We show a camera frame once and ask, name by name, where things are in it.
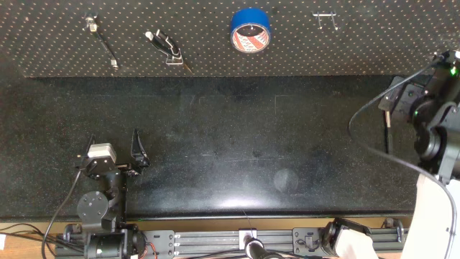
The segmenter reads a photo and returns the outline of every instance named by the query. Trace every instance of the black handled tool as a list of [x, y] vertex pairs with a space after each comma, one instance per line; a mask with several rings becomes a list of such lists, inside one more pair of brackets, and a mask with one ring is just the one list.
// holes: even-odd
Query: black handled tool
[[173, 39], [167, 36], [160, 29], [157, 29], [155, 34], [151, 32], [145, 32], [145, 36], [152, 43], [153, 47], [162, 53], [166, 54], [166, 65], [183, 65], [185, 69], [193, 74], [193, 71], [188, 67], [184, 61], [183, 56], [180, 52], [180, 48], [175, 44]]
[[98, 23], [96, 21], [97, 17], [98, 17], [97, 14], [92, 14], [92, 13], [86, 14], [86, 16], [85, 16], [86, 27], [83, 30], [89, 29], [89, 32], [96, 39], [98, 39], [98, 41], [102, 44], [102, 47], [106, 51], [107, 55], [109, 55], [109, 57], [110, 57], [110, 62], [111, 62], [112, 68], [114, 68], [114, 70], [118, 70], [119, 66], [118, 66], [118, 62], [116, 61], [114, 53], [110, 50], [109, 46], [104, 41], [104, 39], [102, 38], [101, 34], [98, 31], [99, 25], [98, 25]]

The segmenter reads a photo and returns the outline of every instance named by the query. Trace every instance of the blue tape roll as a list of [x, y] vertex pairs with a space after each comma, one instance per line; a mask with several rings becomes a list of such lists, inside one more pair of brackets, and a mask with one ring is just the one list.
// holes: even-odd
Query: blue tape roll
[[231, 19], [230, 41], [243, 53], [256, 53], [270, 43], [270, 22], [260, 9], [242, 9]]

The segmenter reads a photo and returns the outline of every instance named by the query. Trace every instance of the white paper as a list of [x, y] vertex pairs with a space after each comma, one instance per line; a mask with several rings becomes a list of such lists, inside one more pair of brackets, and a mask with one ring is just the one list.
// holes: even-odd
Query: white paper
[[6, 235], [0, 235], [0, 250], [3, 250], [5, 248], [5, 239]]

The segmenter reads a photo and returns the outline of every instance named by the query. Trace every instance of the wooden floor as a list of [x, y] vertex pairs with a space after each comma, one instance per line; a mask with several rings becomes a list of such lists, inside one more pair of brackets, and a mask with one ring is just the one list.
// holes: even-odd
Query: wooden floor
[[[368, 227], [380, 227], [384, 218], [351, 219]], [[410, 225], [410, 219], [402, 219], [405, 226]], [[258, 230], [291, 230], [294, 227], [323, 227], [332, 219], [251, 219], [251, 225]], [[212, 220], [183, 220], [161, 222], [136, 222], [141, 230], [174, 230], [184, 231], [225, 231], [249, 227], [246, 219], [212, 219]], [[32, 223], [41, 231], [47, 228], [46, 222]], [[59, 233], [69, 223], [58, 222], [53, 225], [51, 232]], [[0, 229], [8, 227], [10, 223], [0, 223]], [[27, 227], [16, 227], [8, 232], [29, 230]], [[54, 258], [46, 249], [47, 258]], [[384, 259], [399, 259], [400, 254], [380, 254]], [[0, 259], [42, 259], [41, 242], [26, 240], [18, 237], [6, 237], [5, 248], [0, 250]]]

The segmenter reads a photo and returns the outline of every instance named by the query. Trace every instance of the black tabletop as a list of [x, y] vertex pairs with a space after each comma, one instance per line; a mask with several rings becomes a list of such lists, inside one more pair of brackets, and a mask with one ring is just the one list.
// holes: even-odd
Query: black tabletop
[[[417, 175], [351, 142], [346, 126], [392, 76], [46, 78], [0, 88], [0, 219], [49, 219], [91, 134], [121, 162], [141, 130], [152, 162], [130, 178], [130, 219], [410, 214]], [[384, 148], [373, 107], [355, 134]], [[414, 161], [414, 131], [394, 125]], [[98, 184], [83, 177], [59, 220]]]

